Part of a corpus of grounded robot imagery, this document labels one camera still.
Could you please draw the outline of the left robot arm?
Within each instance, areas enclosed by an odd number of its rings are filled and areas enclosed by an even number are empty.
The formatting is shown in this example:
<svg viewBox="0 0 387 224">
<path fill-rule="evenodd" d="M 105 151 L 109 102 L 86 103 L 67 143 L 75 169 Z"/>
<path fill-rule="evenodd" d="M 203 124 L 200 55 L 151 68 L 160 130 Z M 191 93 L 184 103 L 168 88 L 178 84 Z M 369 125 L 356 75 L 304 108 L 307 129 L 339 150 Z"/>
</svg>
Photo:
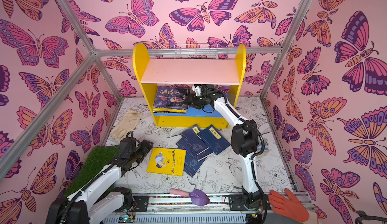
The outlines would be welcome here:
<svg viewBox="0 0 387 224">
<path fill-rule="evenodd" d="M 139 166 L 151 152 L 154 143 L 134 138 L 128 132 L 120 142 L 118 156 L 105 165 L 98 174 L 78 191 L 54 201 L 46 218 L 47 224 L 99 224 L 117 210 L 129 212 L 137 207 L 132 190 L 116 187 L 102 198 L 104 193 L 127 172 Z"/>
</svg>

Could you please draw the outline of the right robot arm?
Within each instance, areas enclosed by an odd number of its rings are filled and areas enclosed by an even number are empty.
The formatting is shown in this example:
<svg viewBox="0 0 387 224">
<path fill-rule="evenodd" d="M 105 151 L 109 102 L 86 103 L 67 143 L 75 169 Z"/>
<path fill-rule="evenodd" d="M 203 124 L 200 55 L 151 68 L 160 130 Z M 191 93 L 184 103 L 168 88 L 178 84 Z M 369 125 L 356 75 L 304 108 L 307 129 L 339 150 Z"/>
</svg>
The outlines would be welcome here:
<svg viewBox="0 0 387 224">
<path fill-rule="evenodd" d="M 267 195 L 262 190 L 256 173 L 255 158 L 262 155 L 265 142 L 254 120 L 243 117 L 232 106 L 225 93 L 212 85 L 194 85 L 189 105 L 204 109 L 210 105 L 231 127 L 231 147 L 240 156 L 242 166 L 242 198 L 247 209 L 262 207 L 267 210 Z"/>
</svg>

